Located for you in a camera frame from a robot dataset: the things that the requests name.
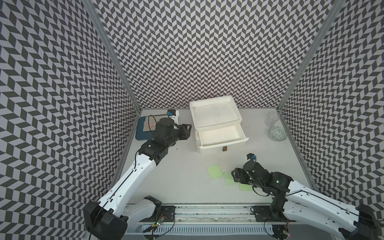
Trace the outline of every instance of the black and white patterned wall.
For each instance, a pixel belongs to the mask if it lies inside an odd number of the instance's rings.
[[[283,114],[320,192],[384,217],[384,5],[347,1]]]
[[[333,0],[94,0],[143,108],[275,107]]]
[[[79,238],[137,113],[80,0],[0,1],[0,31],[0,239]]]

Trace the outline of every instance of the white table surface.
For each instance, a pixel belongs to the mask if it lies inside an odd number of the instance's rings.
[[[196,152],[195,129],[189,109],[179,110],[179,123],[192,124],[191,136],[169,148],[160,164],[144,179],[129,203],[140,202],[151,195],[163,204],[182,203],[270,203],[272,198],[262,197],[253,191],[240,191],[238,184],[226,186],[223,177],[210,179],[207,167],[219,164],[222,172],[242,168],[247,154],[254,153],[257,161],[269,172],[282,172],[300,183],[310,186],[299,160],[288,139],[274,142],[264,124],[268,112],[275,109],[240,109],[242,128],[249,138],[245,147],[236,151],[202,156]],[[166,110],[143,110],[141,116],[164,114]],[[276,126],[282,127],[280,121]],[[122,175],[134,161],[136,151],[145,141],[132,141]]]

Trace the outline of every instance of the green card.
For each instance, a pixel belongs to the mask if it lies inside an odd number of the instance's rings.
[[[225,184],[227,186],[232,185],[232,184],[236,184],[236,182],[233,180],[231,172],[223,172],[223,176],[224,176]]]
[[[252,190],[252,185],[248,185],[248,184],[239,183],[239,188],[242,191],[253,191]]]
[[[211,179],[215,179],[223,175],[218,164],[207,167],[207,170]]]

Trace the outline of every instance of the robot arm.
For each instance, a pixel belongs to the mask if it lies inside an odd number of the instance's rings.
[[[274,196],[270,206],[272,219],[295,220],[307,223],[346,240],[375,240],[377,226],[371,207],[345,204],[280,173],[269,173],[258,162],[254,154],[247,155],[249,161],[242,169],[235,168],[235,182],[259,187]]]
[[[98,239],[121,239],[128,224],[151,217],[161,207],[160,201],[148,196],[142,202],[129,207],[124,216],[122,215],[133,193],[167,155],[168,148],[178,140],[185,140],[190,136],[192,125],[175,123],[178,122],[178,111],[170,109],[167,115],[167,118],[156,123],[153,137],[137,151],[135,162],[119,181],[98,202],[90,201],[83,208],[86,229]]]

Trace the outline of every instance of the drawer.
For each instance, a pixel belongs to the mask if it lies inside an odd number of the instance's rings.
[[[227,147],[227,151],[240,148],[248,141],[240,124],[196,132],[195,136],[196,150],[202,155],[222,152],[223,147]]]

